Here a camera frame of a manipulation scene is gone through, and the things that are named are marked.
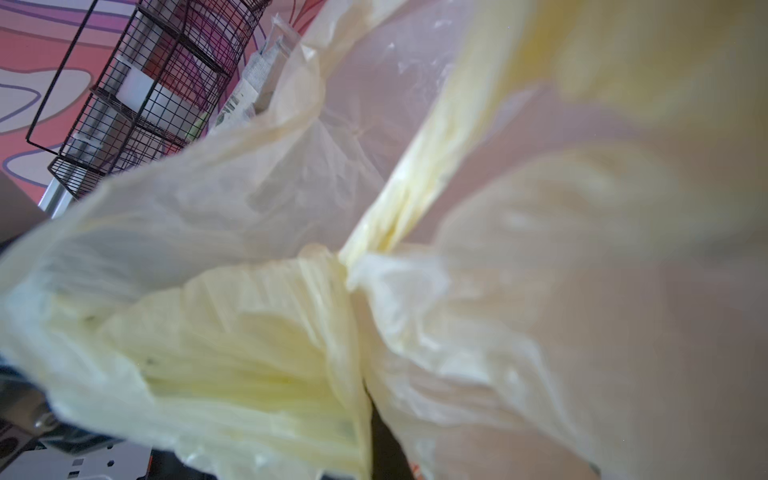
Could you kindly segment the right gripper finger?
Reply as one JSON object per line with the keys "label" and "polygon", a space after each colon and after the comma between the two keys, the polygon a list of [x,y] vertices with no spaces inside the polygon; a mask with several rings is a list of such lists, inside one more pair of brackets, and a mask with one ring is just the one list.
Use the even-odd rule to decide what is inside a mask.
{"label": "right gripper finger", "polygon": [[383,421],[373,395],[365,386],[372,403],[371,444],[373,480],[414,480],[415,477],[400,443]]}

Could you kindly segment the cream plastic grocery bag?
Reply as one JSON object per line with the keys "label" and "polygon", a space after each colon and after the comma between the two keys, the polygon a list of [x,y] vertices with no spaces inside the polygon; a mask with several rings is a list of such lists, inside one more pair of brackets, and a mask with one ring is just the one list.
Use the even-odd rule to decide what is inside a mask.
{"label": "cream plastic grocery bag", "polygon": [[767,5],[329,1],[1,259],[61,418],[221,479],[767,475]]}

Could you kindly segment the leaf print canvas tote bag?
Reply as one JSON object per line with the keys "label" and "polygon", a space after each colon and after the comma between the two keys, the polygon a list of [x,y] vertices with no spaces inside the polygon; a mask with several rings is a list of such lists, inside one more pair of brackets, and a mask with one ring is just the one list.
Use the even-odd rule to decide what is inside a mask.
{"label": "leaf print canvas tote bag", "polygon": [[272,18],[272,28],[265,45],[253,53],[240,80],[219,111],[208,133],[214,135],[246,125],[266,112],[282,71],[300,35],[279,15]]}

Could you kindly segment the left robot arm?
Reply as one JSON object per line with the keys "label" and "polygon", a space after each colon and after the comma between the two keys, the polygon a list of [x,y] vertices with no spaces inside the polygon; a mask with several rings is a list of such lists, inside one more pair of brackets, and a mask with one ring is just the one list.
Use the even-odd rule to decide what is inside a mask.
{"label": "left robot arm", "polygon": [[210,479],[175,454],[61,421],[46,395],[1,361],[3,479]]}

